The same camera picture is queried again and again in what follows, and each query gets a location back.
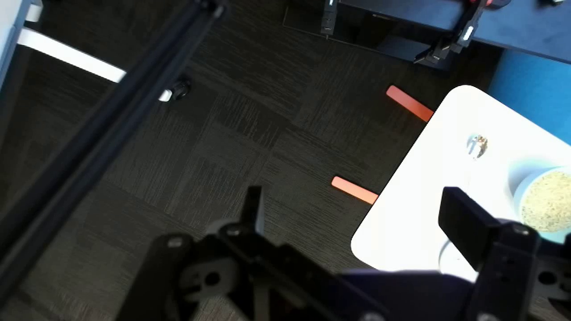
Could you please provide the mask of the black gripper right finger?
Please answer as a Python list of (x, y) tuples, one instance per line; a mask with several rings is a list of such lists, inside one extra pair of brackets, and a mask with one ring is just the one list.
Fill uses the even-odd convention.
[(460, 188), (443, 190), (437, 224), (471, 268), (491, 270), (496, 265), (505, 225)]

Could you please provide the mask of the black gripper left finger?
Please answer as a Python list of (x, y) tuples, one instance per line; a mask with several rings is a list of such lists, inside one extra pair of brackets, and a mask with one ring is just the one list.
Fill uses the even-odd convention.
[(261, 232), (262, 224), (262, 188), (250, 186), (241, 209), (239, 224), (250, 231)]

